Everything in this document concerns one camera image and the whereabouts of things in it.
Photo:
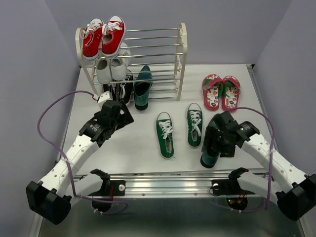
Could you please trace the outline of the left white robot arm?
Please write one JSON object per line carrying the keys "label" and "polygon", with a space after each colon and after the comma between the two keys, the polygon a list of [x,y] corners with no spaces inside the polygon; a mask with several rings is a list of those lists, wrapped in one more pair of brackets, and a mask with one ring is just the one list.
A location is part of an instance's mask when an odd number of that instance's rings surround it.
{"label": "left white robot arm", "polygon": [[101,214],[115,203],[114,195],[124,195],[119,186],[124,181],[111,181],[110,175],[100,169],[94,169],[75,187],[74,176],[84,163],[110,139],[115,131],[134,122],[126,104],[123,101],[107,100],[101,110],[94,114],[79,130],[74,143],[62,158],[38,182],[31,181],[26,187],[29,207],[52,224],[58,225],[70,213],[72,205],[80,199],[89,200],[90,194],[99,198]]}

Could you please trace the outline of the green canvas sneaker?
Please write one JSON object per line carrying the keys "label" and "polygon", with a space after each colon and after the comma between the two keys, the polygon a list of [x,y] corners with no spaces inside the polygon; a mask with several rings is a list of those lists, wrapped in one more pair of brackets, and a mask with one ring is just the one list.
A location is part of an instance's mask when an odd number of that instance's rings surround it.
{"label": "green canvas sneaker", "polygon": [[164,159],[173,158],[173,124],[169,113],[161,112],[158,115],[156,119],[156,133],[162,157]]}
{"label": "green canvas sneaker", "polygon": [[201,107],[197,103],[191,103],[186,112],[188,137],[190,147],[197,148],[201,143],[203,116]]}

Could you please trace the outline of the dark green loafer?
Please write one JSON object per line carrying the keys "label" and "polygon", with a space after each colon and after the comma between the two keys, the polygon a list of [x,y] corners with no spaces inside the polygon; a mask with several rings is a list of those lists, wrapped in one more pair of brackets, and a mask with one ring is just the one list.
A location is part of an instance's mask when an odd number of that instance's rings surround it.
{"label": "dark green loafer", "polygon": [[[216,123],[217,118],[220,116],[220,114],[216,114],[211,121],[208,123],[207,127],[214,127],[214,128],[218,128],[218,125]],[[207,152],[203,152],[202,151],[202,155],[200,157],[200,163],[203,167],[205,168],[212,168],[218,158],[220,157],[220,153],[207,153]]]}
{"label": "dark green loafer", "polygon": [[137,78],[138,82],[134,87],[134,104],[137,110],[143,111],[148,107],[153,78],[148,65],[145,65],[140,72]]}

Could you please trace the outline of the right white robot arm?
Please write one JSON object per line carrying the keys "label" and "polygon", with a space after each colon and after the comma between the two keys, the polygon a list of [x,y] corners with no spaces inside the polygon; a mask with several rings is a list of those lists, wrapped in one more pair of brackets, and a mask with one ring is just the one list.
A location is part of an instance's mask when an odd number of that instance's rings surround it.
{"label": "right white robot arm", "polygon": [[290,220],[297,221],[316,205],[316,176],[296,168],[268,143],[259,129],[238,123],[226,111],[216,114],[206,127],[200,163],[213,168],[219,158],[232,158],[236,148],[252,156],[267,172],[259,177],[247,168],[233,170],[226,179],[214,179],[210,194],[232,196],[255,194],[276,204]]}

